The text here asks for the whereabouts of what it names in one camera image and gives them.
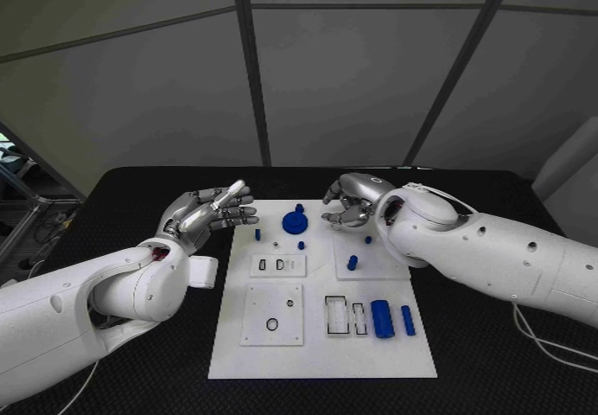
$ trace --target white robotic arm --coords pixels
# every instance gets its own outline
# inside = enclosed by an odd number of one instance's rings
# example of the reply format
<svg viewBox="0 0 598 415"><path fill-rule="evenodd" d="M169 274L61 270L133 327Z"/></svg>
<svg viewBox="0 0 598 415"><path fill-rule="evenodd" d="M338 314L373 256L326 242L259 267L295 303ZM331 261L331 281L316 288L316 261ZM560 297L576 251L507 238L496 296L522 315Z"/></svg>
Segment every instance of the white robotic arm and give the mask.
<svg viewBox="0 0 598 415"><path fill-rule="evenodd" d="M217 261L188 256L210 230L256 223L249 188L184 194L158 232L123 249L0 290L0 407L27 398L105 357L175 313L187 287L213 288ZM94 327L87 304L129 319Z"/></svg>
<svg viewBox="0 0 598 415"><path fill-rule="evenodd" d="M324 214L324 219L354 224L351 208L365 206L361 218L374 220L381 242L400 262L416 268L430 264L483 294L598 328L596 248L489 214L459 216L426 186L388 187L377 177L342 175L324 203L338 195L345 211Z"/></svg>

